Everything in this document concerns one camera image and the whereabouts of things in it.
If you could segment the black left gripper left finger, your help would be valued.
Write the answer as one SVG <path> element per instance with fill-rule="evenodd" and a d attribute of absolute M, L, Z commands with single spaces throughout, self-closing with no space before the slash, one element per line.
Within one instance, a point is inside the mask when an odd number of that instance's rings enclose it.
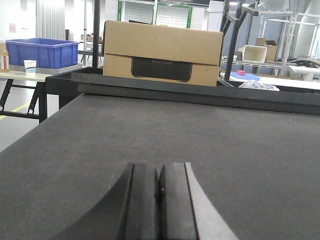
<path fill-rule="evenodd" d="M 149 164 L 129 163 L 107 194 L 55 240 L 156 240 L 158 176 Z"/>

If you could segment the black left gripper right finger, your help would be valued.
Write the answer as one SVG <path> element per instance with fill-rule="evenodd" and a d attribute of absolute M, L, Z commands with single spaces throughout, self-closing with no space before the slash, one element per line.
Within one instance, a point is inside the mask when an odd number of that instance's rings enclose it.
<path fill-rule="evenodd" d="M 236 240 L 213 206 L 189 162 L 163 166 L 159 180 L 160 239 Z"/>

